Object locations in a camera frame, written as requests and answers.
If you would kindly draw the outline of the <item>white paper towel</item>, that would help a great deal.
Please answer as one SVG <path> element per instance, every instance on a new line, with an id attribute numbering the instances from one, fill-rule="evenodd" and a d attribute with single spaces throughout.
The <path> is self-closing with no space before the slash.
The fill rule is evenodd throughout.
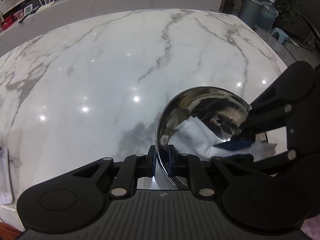
<path id="1" fill-rule="evenodd" d="M 199 118 L 192 116 L 177 126 L 175 133 L 169 140 L 169 144 L 174 145 L 178 153 L 193 154 L 205 161 L 209 161 L 215 156 L 226 157 L 236 154 L 251 154 L 254 161 L 260 161 L 272 157 L 276 153 L 276 144 L 260 140 L 254 142 L 251 147 L 238 151 L 227 151 L 214 147 L 221 142 L 222 140 Z"/>

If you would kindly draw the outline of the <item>stainless steel bowl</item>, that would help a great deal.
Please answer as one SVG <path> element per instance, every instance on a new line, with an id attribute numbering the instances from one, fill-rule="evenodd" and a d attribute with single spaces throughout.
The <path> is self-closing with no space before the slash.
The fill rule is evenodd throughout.
<path id="1" fill-rule="evenodd" d="M 221 150 L 217 144 L 230 141 L 248 116 L 249 104 L 238 95 L 219 87 L 194 87 L 172 98 L 159 116 L 155 146 L 159 165 L 177 189 L 187 189 L 185 176 L 173 174 L 176 153 L 198 156 L 203 161 L 211 157 L 227 157 L 250 153 L 254 161 L 273 156 L 276 145 L 268 142 L 266 133 L 257 134 L 253 144 L 243 150 Z"/>

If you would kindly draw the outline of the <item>light blue plastic stool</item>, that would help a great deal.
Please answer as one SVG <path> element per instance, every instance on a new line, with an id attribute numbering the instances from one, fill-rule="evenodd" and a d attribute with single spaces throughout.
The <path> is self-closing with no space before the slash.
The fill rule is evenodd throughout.
<path id="1" fill-rule="evenodd" d="M 286 42 L 289 39 L 289 36 L 283 30 L 281 30 L 280 28 L 274 28 L 272 33 L 271 33 L 271 35 L 272 36 L 278 35 L 278 42 L 280 44 L 286 44 Z"/>

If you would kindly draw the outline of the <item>grey trash bin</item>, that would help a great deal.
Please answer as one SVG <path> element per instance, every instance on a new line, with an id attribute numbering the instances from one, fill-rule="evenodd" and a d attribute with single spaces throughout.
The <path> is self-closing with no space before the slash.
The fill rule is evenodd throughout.
<path id="1" fill-rule="evenodd" d="M 253 29 L 263 8 L 263 3 L 258 0 L 241 0 L 241 2 L 238 18 Z"/>

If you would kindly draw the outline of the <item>blue water jug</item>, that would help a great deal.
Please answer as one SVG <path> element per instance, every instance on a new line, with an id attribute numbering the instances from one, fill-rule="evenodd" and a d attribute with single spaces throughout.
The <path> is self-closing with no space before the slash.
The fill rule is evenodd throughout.
<path id="1" fill-rule="evenodd" d="M 257 26 L 265 31 L 270 31 L 275 19 L 278 17 L 278 11 L 274 7 L 276 0 L 263 1 L 263 7 L 257 20 Z"/>

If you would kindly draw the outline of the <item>white wifi router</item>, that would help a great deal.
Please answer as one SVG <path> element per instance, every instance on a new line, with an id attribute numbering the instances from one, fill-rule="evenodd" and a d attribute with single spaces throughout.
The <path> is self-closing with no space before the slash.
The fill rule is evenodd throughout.
<path id="1" fill-rule="evenodd" d="M 49 7 L 51 7 L 54 4 L 55 4 L 55 0 L 38 0 L 36 12 L 40 12 L 45 9 L 48 9 Z"/>

